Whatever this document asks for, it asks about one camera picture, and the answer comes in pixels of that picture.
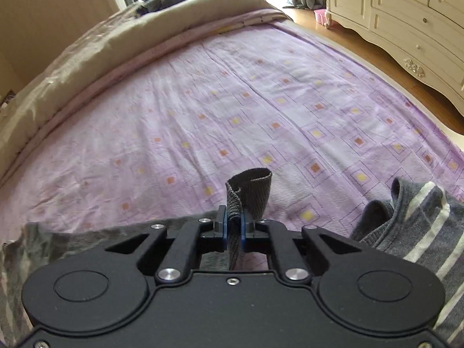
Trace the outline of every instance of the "circular cover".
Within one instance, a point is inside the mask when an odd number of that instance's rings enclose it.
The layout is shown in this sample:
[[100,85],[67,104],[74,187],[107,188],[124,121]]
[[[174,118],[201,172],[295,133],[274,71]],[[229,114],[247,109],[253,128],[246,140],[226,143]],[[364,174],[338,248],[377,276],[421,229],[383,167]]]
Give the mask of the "circular cover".
[[395,302],[407,297],[411,292],[408,278],[392,271],[372,271],[358,279],[362,294],[379,302]]
[[38,269],[24,284],[22,301],[33,324],[89,332],[124,320],[147,294],[147,282],[129,258],[101,250]]
[[445,301],[429,270],[383,253],[340,255],[318,293],[336,316],[357,328],[400,333],[431,323]]
[[100,297],[108,289],[105,275],[94,271],[74,271],[61,276],[55,283],[55,292],[71,302],[87,302]]

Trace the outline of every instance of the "bed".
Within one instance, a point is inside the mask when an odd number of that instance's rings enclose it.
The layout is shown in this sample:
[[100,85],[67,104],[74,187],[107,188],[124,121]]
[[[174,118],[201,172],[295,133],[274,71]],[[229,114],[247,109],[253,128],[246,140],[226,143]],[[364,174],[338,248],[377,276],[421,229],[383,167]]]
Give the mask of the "bed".
[[135,19],[136,4],[2,112],[2,243],[28,222],[76,233],[211,211],[253,167],[273,172],[264,216],[293,230],[349,236],[396,177],[464,200],[462,136],[265,0],[188,0]]

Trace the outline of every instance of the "pink basket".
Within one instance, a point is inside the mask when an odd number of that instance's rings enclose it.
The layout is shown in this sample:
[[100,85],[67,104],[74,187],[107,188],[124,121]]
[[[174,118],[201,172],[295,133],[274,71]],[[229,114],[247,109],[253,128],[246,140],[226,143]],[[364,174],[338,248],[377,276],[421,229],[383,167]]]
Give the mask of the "pink basket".
[[317,9],[314,10],[314,14],[316,15],[316,22],[324,25],[327,20],[325,19],[325,9]]

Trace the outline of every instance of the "white dresser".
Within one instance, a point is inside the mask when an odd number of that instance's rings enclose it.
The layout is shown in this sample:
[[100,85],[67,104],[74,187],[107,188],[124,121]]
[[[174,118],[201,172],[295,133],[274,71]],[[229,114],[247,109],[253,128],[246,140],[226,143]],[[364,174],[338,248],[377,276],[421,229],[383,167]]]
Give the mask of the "white dresser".
[[326,16],[382,47],[464,115],[464,0],[327,0]]

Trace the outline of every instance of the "folded blanket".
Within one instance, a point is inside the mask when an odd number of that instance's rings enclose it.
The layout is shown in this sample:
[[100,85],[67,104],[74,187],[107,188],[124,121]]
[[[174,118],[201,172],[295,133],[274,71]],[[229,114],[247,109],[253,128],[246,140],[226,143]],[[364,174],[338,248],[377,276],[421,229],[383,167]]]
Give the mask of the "folded blanket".
[[188,29],[260,9],[287,18],[265,0],[187,0],[136,18],[141,4],[130,5],[85,33],[0,110],[0,180],[26,143],[58,111],[135,56]]

